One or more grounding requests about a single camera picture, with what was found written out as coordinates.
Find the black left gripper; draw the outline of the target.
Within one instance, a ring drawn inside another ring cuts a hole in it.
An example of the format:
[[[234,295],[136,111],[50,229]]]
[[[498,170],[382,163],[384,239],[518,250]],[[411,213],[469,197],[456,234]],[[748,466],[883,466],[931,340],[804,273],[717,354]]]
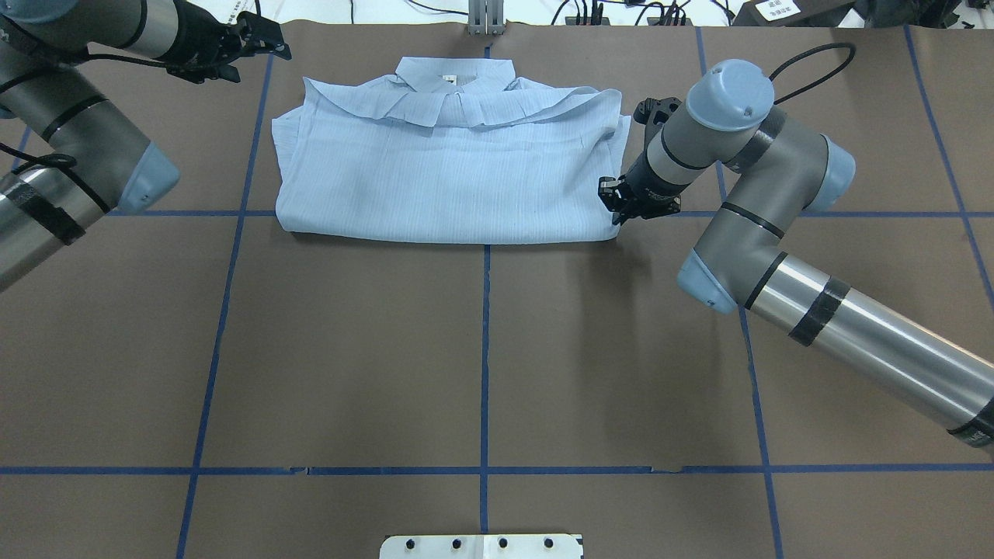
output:
[[[269,19],[259,14],[241,12],[228,25],[209,12],[179,12],[176,39],[167,50],[167,73],[192,84],[208,79],[238,84],[241,77],[233,63],[258,54],[294,59],[283,35],[269,33]]]

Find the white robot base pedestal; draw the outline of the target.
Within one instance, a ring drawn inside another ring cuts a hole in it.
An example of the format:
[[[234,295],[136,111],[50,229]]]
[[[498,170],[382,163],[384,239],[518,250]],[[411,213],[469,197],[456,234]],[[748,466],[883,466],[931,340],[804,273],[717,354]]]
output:
[[[380,558],[583,558],[581,535],[498,533],[397,535],[384,539]]]

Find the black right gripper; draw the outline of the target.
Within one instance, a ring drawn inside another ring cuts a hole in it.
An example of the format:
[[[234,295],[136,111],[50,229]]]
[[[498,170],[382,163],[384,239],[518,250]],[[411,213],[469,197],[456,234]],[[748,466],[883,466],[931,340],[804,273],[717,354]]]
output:
[[[661,218],[680,212],[681,184],[660,176],[647,159],[638,159],[621,177],[599,179],[599,199],[611,213],[611,225],[626,220]]]

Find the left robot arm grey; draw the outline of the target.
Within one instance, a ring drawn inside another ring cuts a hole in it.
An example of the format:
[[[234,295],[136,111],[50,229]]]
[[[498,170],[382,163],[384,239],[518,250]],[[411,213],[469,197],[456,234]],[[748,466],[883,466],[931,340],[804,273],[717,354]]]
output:
[[[89,61],[161,68],[191,84],[239,82],[235,62],[289,60],[280,24],[259,8],[223,23],[188,1],[4,1],[2,117],[52,148],[2,176],[1,286],[9,289],[113,210],[139,214],[178,183],[159,146],[80,71]]]

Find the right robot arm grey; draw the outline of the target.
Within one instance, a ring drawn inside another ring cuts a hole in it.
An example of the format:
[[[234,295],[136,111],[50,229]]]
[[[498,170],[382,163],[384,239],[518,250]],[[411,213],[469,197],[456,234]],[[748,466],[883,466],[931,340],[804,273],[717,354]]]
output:
[[[680,266],[685,293],[721,314],[751,311],[992,452],[988,360],[782,248],[805,211],[827,210],[849,189],[856,162],[781,109],[773,75],[720,61],[686,98],[643,99],[633,118],[645,128],[642,152],[599,184],[615,226],[679,213],[686,188],[716,164],[739,177]]]

